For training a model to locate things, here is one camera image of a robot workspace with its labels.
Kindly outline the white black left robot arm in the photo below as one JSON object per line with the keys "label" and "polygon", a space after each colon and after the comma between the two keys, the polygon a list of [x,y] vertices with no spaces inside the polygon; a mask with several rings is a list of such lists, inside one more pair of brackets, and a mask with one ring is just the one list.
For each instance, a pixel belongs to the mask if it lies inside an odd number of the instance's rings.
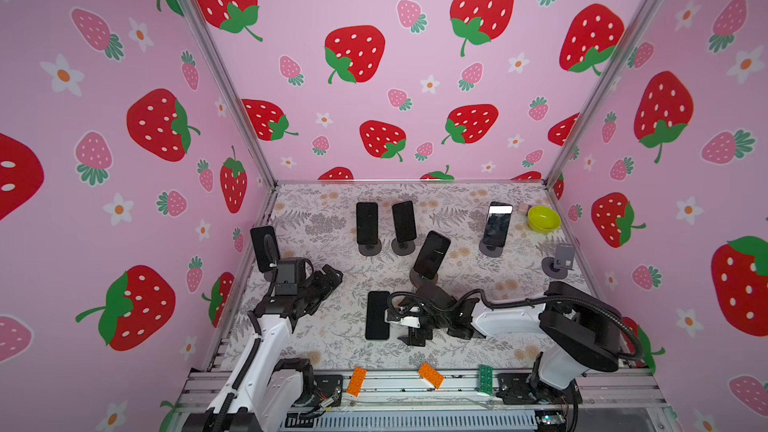
{"label": "white black left robot arm", "polygon": [[310,361],[280,355],[299,319],[319,309],[341,285],[343,273],[292,258],[277,261],[270,275],[267,293],[248,312],[249,344],[207,409],[187,417],[184,431],[277,431],[295,403],[313,397]]}

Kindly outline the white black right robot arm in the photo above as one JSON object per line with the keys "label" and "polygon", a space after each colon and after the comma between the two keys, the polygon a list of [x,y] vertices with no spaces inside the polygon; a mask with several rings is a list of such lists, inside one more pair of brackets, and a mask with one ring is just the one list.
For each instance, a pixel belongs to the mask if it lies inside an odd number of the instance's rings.
{"label": "white black right robot arm", "polygon": [[578,402],[576,379],[589,371],[612,373],[620,362],[640,361],[645,346],[638,332],[612,306],[562,281],[543,295],[493,302],[482,289],[456,298],[435,284],[386,299],[385,320],[405,326],[401,340],[422,347],[443,329],[461,340],[505,334],[543,334],[553,345],[534,359],[531,372],[503,381],[497,396],[507,404]]}

